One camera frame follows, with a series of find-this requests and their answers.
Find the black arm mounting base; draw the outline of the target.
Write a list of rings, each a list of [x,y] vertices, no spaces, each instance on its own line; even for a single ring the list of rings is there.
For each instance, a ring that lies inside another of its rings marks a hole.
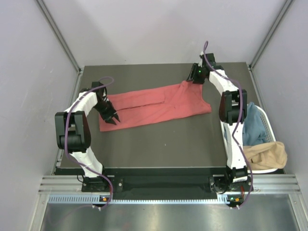
[[[107,168],[99,177],[113,184],[115,192],[133,189],[171,189],[193,188],[208,190],[210,178],[218,174],[219,184],[229,187],[232,183],[246,182],[247,168],[236,170],[228,167],[192,167],[192,168]]]

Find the red t shirt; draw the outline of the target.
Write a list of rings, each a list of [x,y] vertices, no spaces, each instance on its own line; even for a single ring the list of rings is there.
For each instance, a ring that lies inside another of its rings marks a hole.
[[[108,124],[99,117],[101,132],[139,127],[212,112],[204,101],[203,86],[182,81],[179,84],[109,95],[120,122]]]

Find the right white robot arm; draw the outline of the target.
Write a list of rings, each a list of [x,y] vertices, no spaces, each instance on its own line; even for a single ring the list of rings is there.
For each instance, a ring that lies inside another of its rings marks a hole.
[[[192,65],[187,81],[193,84],[212,83],[221,95],[219,119],[226,138],[227,165],[225,186],[237,190],[248,179],[247,164],[243,154],[243,127],[247,116],[247,92],[235,80],[226,76],[213,53],[200,55],[200,62]]]

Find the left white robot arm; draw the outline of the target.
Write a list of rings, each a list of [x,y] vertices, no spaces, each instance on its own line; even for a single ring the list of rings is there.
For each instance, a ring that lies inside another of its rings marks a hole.
[[[92,82],[91,88],[83,89],[77,99],[64,112],[55,114],[56,141],[71,161],[80,165],[85,180],[97,190],[104,191],[111,186],[104,175],[104,167],[91,149],[91,133],[87,116],[95,109],[107,124],[120,122],[113,104],[107,96],[107,86],[101,81]]]

